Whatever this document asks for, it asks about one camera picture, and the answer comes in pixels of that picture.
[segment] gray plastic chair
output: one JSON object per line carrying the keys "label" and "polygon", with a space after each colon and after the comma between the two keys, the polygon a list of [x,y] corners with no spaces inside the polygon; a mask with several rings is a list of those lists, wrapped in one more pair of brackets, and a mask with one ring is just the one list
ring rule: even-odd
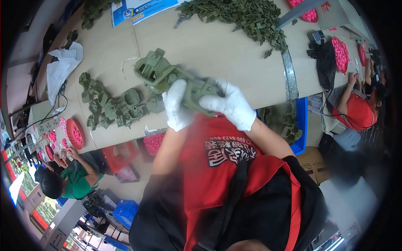
{"label": "gray plastic chair", "polygon": [[357,149],[357,143],[359,142],[361,135],[350,128],[347,128],[343,133],[334,135],[334,140],[345,150],[355,151]]}

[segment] green shirt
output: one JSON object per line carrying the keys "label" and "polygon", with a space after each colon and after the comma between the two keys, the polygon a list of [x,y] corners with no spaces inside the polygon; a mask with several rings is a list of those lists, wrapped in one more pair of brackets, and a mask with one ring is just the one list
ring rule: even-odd
{"label": "green shirt", "polygon": [[[71,197],[70,193],[67,192],[70,191],[71,187],[75,198],[85,197],[91,191],[91,187],[89,186],[88,181],[85,179],[85,176],[87,175],[88,172],[85,170],[84,167],[78,169],[74,180],[73,180],[74,174],[72,171],[64,172],[62,174],[62,178],[65,179],[66,177],[68,177],[68,179],[66,185],[66,194],[62,195],[62,197],[74,199],[73,197]],[[103,174],[100,173],[98,180],[101,180],[102,178]]]}

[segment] cardboard box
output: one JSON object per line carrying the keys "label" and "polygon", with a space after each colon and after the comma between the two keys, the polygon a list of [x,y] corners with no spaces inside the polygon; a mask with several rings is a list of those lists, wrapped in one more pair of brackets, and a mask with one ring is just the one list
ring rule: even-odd
{"label": "cardboard box", "polygon": [[324,159],[317,147],[306,147],[304,153],[296,156],[301,167],[317,184],[329,179]]}

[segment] black bag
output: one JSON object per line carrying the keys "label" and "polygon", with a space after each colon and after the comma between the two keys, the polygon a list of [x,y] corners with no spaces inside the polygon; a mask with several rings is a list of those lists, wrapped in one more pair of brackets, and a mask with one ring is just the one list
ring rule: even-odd
{"label": "black bag", "polygon": [[332,90],[336,73],[336,57],[332,42],[321,44],[312,42],[308,45],[311,50],[307,50],[307,55],[317,60],[317,74],[322,88]]}

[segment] woman in green shirt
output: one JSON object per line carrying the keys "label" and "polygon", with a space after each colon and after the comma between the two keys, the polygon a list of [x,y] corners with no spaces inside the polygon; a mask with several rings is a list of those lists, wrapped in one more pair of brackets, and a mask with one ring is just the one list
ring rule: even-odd
{"label": "woman in green shirt", "polygon": [[39,169],[39,173],[35,173],[35,179],[40,183],[42,192],[49,198],[84,198],[103,177],[103,174],[99,173],[98,164],[89,153],[80,155],[73,147],[69,147],[68,152],[74,160],[61,176],[48,169]]}

